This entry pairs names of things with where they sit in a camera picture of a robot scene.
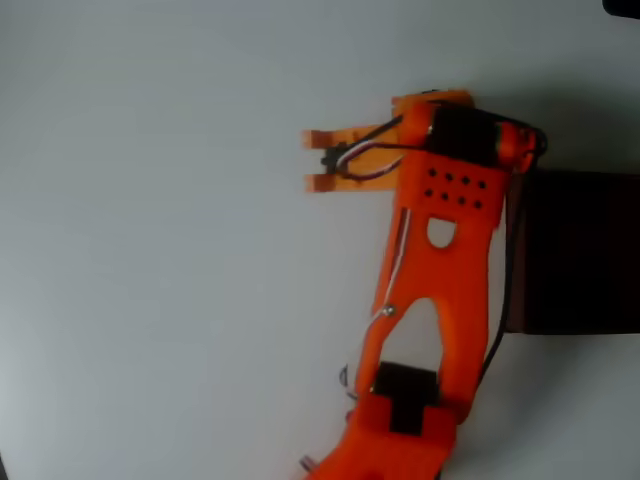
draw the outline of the white wire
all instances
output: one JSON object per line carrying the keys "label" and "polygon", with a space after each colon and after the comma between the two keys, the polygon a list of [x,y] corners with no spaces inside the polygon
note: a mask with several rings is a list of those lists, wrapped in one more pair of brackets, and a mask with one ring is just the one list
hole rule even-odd
{"label": "white wire", "polygon": [[[342,155],[340,155],[340,157],[338,157],[338,160],[336,161],[336,168],[340,170],[340,167],[342,166],[342,164],[346,162],[350,162],[354,158],[359,157],[363,153],[371,150],[372,148],[375,148],[376,145],[378,145],[378,142],[374,142],[373,140],[365,140],[364,142],[357,143],[356,145],[351,147],[349,150],[344,152]],[[366,174],[363,174],[363,176],[377,175],[378,173],[391,171],[398,166],[398,164],[402,161],[404,157],[405,155],[402,154],[392,162],[389,162],[384,167],[379,168],[378,170],[374,170],[373,172],[367,172]]]}
{"label": "white wire", "polygon": [[391,278],[389,279],[389,285],[387,286],[387,292],[384,296],[384,302],[382,302],[382,307],[384,308],[389,301],[389,297],[391,296],[391,292],[393,291],[393,285],[396,282],[396,278],[398,276],[398,272],[400,271],[400,267],[402,266],[402,260],[404,258],[404,253],[407,247],[407,236],[409,234],[409,224],[411,222],[411,210],[406,210],[406,215],[404,217],[404,225],[402,226],[402,237],[400,238],[400,250],[398,252],[398,257],[393,265],[393,271],[391,273]]}

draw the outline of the orange bracket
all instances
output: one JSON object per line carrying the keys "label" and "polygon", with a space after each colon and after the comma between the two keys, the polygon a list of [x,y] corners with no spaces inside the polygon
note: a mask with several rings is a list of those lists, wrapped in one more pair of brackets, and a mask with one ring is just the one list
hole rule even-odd
{"label": "orange bracket", "polygon": [[[460,103],[471,103],[470,97],[468,102],[463,101],[466,93],[455,95],[459,95],[456,98]],[[396,136],[395,141],[402,145],[423,147],[432,129],[438,128],[434,125],[438,125],[436,115],[442,107],[425,102],[425,96],[418,97],[405,97],[396,105],[394,113],[402,114],[403,120],[389,135]],[[500,222],[510,174],[529,167],[536,147],[533,130],[524,124],[497,121],[495,128],[499,131],[497,144],[489,143],[488,147],[495,153],[492,165],[450,158],[429,148],[406,150],[393,179],[383,182],[382,177],[371,186],[368,182],[358,184],[332,176],[324,184],[322,191],[395,185],[396,198],[373,305],[374,320],[356,377],[358,403],[339,446],[313,469],[309,478],[431,480],[450,456],[457,425],[466,419],[473,403],[487,347],[489,243]],[[347,137],[345,132],[355,135],[353,132],[362,131],[326,133],[323,146],[338,141],[350,143],[357,138]],[[465,139],[455,136],[454,141]],[[361,168],[379,168],[389,158],[371,156],[368,162],[363,161]],[[312,191],[320,191],[319,181],[314,180],[311,185]],[[427,225],[432,218],[456,224],[454,238],[444,248],[432,245],[428,239]],[[443,358],[437,401],[424,406],[421,428],[416,435],[408,435],[391,431],[393,400],[376,391],[376,376],[386,338],[420,298],[433,299],[438,309]]]}
{"label": "orange bracket", "polygon": [[[447,101],[457,105],[473,107],[473,99],[464,90],[451,90],[447,92],[421,93],[417,95],[407,95],[405,97],[395,97],[391,100],[393,105],[393,116],[402,115],[412,105],[420,102]],[[326,149],[344,144],[357,142],[369,132],[375,130],[379,125],[368,127],[345,128],[343,130],[320,131],[305,130],[302,132],[303,146],[307,149]],[[386,143],[398,143],[398,129],[393,128],[378,137],[378,140]],[[372,149],[351,164],[354,173],[366,173],[377,170],[398,157],[398,150]],[[370,180],[367,182],[357,182],[342,178],[335,174],[306,175],[305,185],[308,192],[344,192],[344,191],[377,191],[393,190],[398,182],[398,172],[391,172],[389,175]]]}

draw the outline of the white wall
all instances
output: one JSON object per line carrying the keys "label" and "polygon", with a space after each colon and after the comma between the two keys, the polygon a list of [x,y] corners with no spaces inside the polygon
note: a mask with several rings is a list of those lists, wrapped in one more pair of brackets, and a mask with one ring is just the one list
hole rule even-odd
{"label": "white wall", "polygon": [[[322,458],[391,195],[305,195],[299,131],[468,87],[546,128],[549,163],[630,170],[639,49],[599,0],[0,3],[11,480],[284,480]],[[637,338],[507,339],[445,478],[637,478],[639,368]]]}

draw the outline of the arched cutout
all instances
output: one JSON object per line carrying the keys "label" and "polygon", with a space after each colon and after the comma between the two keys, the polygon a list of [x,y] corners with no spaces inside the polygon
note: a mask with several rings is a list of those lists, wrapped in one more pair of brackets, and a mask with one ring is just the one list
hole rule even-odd
{"label": "arched cutout", "polygon": [[453,242],[456,235],[456,223],[432,217],[427,224],[427,238],[431,245],[446,248]]}
{"label": "arched cutout", "polygon": [[415,301],[387,337],[381,360],[438,371],[442,360],[442,339],[438,312],[433,301]]}

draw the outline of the orange robotic arm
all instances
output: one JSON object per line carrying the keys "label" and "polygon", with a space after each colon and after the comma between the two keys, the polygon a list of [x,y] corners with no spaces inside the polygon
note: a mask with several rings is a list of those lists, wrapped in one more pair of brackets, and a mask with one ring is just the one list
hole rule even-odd
{"label": "orange robotic arm", "polygon": [[[356,377],[358,403],[315,480],[433,479],[471,408],[488,337],[489,243],[510,174],[526,171],[541,132],[472,108],[416,103],[396,127],[406,149],[392,228]],[[432,218],[456,224],[451,243],[427,236]],[[439,313],[438,374],[380,362],[407,309],[431,298]]]}

